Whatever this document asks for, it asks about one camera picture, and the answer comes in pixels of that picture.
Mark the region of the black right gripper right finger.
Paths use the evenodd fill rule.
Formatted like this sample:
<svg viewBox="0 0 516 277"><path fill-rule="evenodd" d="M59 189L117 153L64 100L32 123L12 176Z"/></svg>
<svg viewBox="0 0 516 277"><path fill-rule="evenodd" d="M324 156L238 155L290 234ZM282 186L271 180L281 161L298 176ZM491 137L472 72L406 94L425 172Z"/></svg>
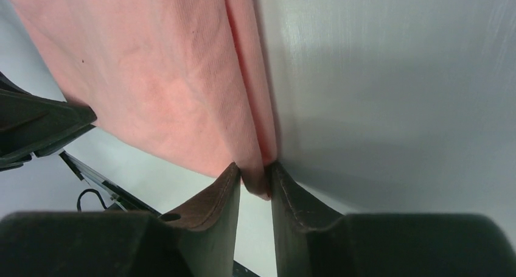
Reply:
<svg viewBox="0 0 516 277"><path fill-rule="evenodd" d="M515 251L478 214L341 214L268 168L279 276L514 276Z"/></svg>

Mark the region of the pink t-shirt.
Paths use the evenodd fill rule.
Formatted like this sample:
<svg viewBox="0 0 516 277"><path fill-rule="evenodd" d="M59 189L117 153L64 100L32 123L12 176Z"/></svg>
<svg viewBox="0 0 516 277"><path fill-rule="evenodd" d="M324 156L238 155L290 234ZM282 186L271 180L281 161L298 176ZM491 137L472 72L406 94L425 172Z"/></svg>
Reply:
<svg viewBox="0 0 516 277"><path fill-rule="evenodd" d="M253 0L9 0L65 98L121 141L271 197L273 107Z"/></svg>

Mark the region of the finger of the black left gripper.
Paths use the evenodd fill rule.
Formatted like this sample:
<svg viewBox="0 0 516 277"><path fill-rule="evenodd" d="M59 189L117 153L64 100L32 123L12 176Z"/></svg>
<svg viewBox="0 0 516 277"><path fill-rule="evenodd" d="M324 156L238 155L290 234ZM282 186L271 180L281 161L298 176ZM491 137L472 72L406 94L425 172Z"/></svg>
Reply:
<svg viewBox="0 0 516 277"><path fill-rule="evenodd" d="M1 170L22 167L94 128L90 107L34 96L1 74Z"/></svg>

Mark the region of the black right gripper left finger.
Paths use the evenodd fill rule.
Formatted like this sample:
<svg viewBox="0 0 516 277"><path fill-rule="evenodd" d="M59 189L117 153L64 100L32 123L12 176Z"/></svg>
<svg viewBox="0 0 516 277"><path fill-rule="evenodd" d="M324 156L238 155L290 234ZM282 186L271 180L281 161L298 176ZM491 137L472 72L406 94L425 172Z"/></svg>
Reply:
<svg viewBox="0 0 516 277"><path fill-rule="evenodd" d="M156 216L17 212L1 220L2 276L231 276L240 170Z"/></svg>

